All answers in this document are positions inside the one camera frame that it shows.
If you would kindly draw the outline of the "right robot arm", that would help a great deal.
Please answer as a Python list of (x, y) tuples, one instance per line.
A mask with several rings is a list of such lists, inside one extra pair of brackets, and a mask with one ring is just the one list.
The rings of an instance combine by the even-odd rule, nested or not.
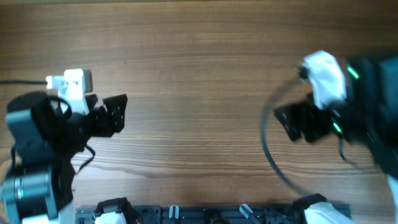
[(310, 82), (312, 93), (274, 110), (290, 140), (315, 142), (334, 133), (340, 142), (366, 145), (396, 201), (397, 54), (359, 55), (341, 68), (321, 50), (303, 58), (299, 75)]

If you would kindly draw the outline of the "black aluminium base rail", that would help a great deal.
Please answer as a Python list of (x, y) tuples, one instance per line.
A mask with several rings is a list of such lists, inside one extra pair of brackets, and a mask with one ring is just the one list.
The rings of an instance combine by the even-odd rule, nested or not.
[[(268, 204), (263, 206), (250, 206), (253, 215), (265, 224), (305, 223), (304, 213), (294, 210), (290, 204)], [(134, 205), (141, 223), (166, 224), (169, 220), (169, 207), (158, 205)], [(95, 222), (95, 207), (79, 208), (76, 211), (76, 224), (90, 224)], [(180, 207), (178, 220), (181, 224), (210, 224), (213, 220), (221, 218), (229, 223), (251, 223), (240, 211), (238, 206), (220, 207)]]

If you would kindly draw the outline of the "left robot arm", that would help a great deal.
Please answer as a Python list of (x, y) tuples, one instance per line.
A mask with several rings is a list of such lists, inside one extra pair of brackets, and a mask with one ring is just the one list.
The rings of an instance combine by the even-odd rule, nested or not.
[(124, 128), (127, 96), (105, 98), (88, 114), (72, 111), (66, 100), (33, 91), (7, 105), (6, 123), (15, 144), (2, 183), (2, 201), (10, 223), (46, 215), (49, 220), (73, 202), (72, 157), (88, 148), (92, 137), (110, 138)]

